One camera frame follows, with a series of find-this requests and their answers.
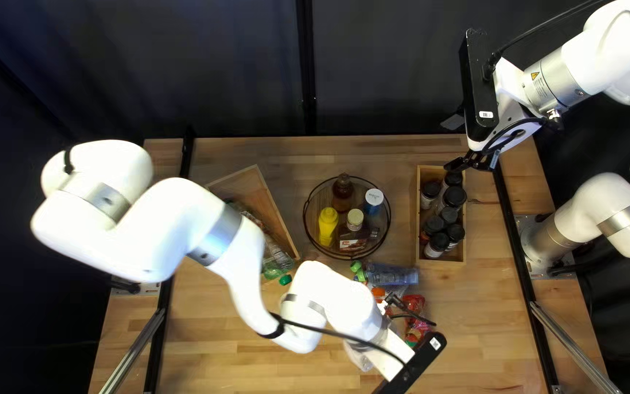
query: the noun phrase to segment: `black jar lid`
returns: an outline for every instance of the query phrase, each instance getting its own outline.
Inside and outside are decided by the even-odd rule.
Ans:
[[[430,217],[427,222],[424,224],[424,232],[427,234],[433,234],[438,231],[442,231],[446,227],[446,223],[444,223],[444,219],[433,216]]]
[[[439,182],[427,182],[422,187],[422,193],[428,198],[434,198],[439,195],[441,189]]]
[[[449,236],[444,233],[434,233],[429,237],[429,245],[436,250],[446,250],[449,247]]]
[[[447,228],[447,235],[453,242],[459,242],[466,236],[466,230],[460,224],[452,224]]]
[[[447,223],[456,223],[456,220],[459,220],[459,211],[451,207],[444,207],[442,212],[439,212],[439,216]]]
[[[444,177],[444,182],[449,186],[460,186],[463,183],[463,175],[458,171],[449,171]]]
[[[460,207],[466,201],[466,191],[460,186],[451,186],[444,192],[444,202],[453,207]]]

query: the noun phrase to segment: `round wire basket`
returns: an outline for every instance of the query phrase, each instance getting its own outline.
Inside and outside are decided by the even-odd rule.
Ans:
[[[361,177],[349,176],[351,183],[354,184],[354,193],[352,195],[352,208],[359,208],[363,206],[364,195],[369,189],[378,189],[376,185],[368,182]],[[319,239],[319,224],[318,218],[320,211],[324,208],[332,206],[332,185],[337,180],[337,177],[329,178],[315,188],[308,195],[308,199],[303,204],[303,225],[305,226],[305,233],[310,239],[310,242],[320,252],[339,260],[357,260],[365,256],[371,255],[375,252],[386,239],[388,229],[390,228],[390,203],[383,193],[383,202],[380,209],[372,215],[365,215],[365,222],[369,228],[378,228],[378,234],[376,237],[369,237],[366,245],[361,250],[356,251],[343,251],[339,249],[339,243],[337,242],[337,229],[333,233],[335,242],[332,242],[330,246],[323,246],[318,242]],[[339,224],[346,223],[346,212],[339,213]]]

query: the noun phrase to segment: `yellow mustard bottle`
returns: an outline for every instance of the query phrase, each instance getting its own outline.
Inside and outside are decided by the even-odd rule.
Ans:
[[[320,211],[318,225],[320,228],[320,245],[329,247],[332,245],[332,232],[339,223],[339,215],[334,208],[324,208]]]

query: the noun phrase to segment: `red snack bag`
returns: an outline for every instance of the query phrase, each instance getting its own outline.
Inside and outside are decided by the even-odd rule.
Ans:
[[[424,308],[424,297],[419,294],[408,294],[401,298],[407,304],[407,308],[418,315],[421,315]],[[434,327],[427,322],[416,318],[405,318],[407,326],[405,330],[405,342],[411,348],[427,333],[435,331]]]

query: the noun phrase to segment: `silver metal band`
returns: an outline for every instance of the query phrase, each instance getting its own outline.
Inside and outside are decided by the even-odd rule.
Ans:
[[[282,301],[282,303],[284,303],[285,301],[291,301],[291,302],[297,302],[299,304],[303,304],[304,306],[315,310],[317,313],[321,314],[322,317],[327,319],[327,316],[325,315],[325,309],[318,304],[315,301],[312,300],[300,300],[300,298],[298,297],[297,294],[292,294],[292,293],[288,293],[285,295],[284,300]]]
[[[607,237],[628,226],[630,226],[630,205],[597,224],[597,228]]]
[[[232,243],[237,230],[240,229],[242,215],[225,205],[221,216],[201,239],[199,245],[186,256],[194,259],[203,266],[209,266],[223,256]]]
[[[522,87],[540,113],[564,111],[588,98],[565,65],[558,48],[524,71]]]
[[[118,190],[80,173],[70,174],[67,183],[60,190],[89,202],[116,223],[130,209],[130,202]]]
[[[540,226],[531,228],[520,235],[524,253],[532,263],[539,266],[551,264],[582,245],[582,243],[566,238],[558,231],[555,216],[555,214],[549,216]]]
[[[381,327],[378,329],[378,332],[376,333],[376,335],[373,336],[373,338],[369,339],[368,341],[376,344],[376,345],[380,345],[383,344],[383,342],[385,341],[386,337],[388,336],[388,327],[390,326],[390,319],[389,318],[381,318]],[[354,341],[349,341],[346,340],[346,343],[355,351],[369,351],[372,349],[371,346],[367,345],[367,344],[362,344],[360,342],[354,342]]]

